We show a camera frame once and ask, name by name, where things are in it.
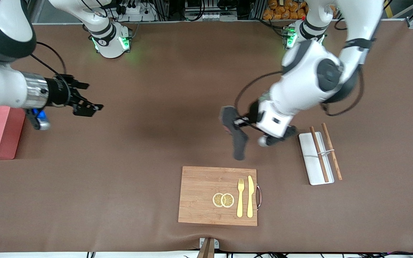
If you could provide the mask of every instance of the metal handle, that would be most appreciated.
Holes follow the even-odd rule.
[[[257,205],[257,211],[259,211],[259,207],[261,207],[262,204],[262,191],[259,185],[256,183],[256,189],[259,191],[259,204]]]

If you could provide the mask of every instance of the table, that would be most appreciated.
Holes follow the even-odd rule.
[[[81,26],[35,29],[90,83],[82,95],[105,107],[92,118],[49,108],[45,132],[25,123],[16,159],[0,161],[0,252],[186,250],[200,237],[240,252],[413,251],[413,29],[404,21],[382,22],[356,108],[330,118],[314,107],[293,120],[300,132],[329,128],[344,180],[322,186],[309,185],[297,137],[262,148],[247,129],[239,162],[218,122],[246,83],[280,68],[281,39],[264,25],[144,24],[132,52],[113,60]],[[331,27],[324,44],[338,54],[345,36]],[[48,49],[35,54],[60,70]],[[14,67],[52,76],[31,58]],[[277,79],[252,87],[241,111]],[[182,166],[256,168],[258,227],[178,223]]]

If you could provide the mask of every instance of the wooden cutting board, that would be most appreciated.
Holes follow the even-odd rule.
[[[246,216],[248,208],[248,175],[253,178],[253,217]],[[243,191],[243,217],[237,217],[238,179],[245,182]],[[257,226],[256,170],[245,168],[182,167],[178,222]],[[216,193],[230,193],[234,204],[230,208],[216,207]]]

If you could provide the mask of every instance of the white rectangular plate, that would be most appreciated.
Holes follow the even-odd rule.
[[[318,145],[320,151],[326,151],[324,147],[323,137],[320,132],[315,132],[317,136]],[[305,167],[307,168],[308,180],[312,186],[323,185],[324,181],[323,171],[321,170],[320,161],[318,160],[317,150],[311,133],[305,133],[299,135],[300,148],[304,156]],[[328,155],[323,155],[324,166],[326,167],[326,173],[328,174],[328,182],[334,183],[334,176],[332,175],[331,164],[329,163]]]

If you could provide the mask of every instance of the fork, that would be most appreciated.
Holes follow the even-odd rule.
[[[238,180],[238,207],[237,207],[237,217],[241,218],[243,216],[243,190],[245,189],[245,182],[243,179]]]

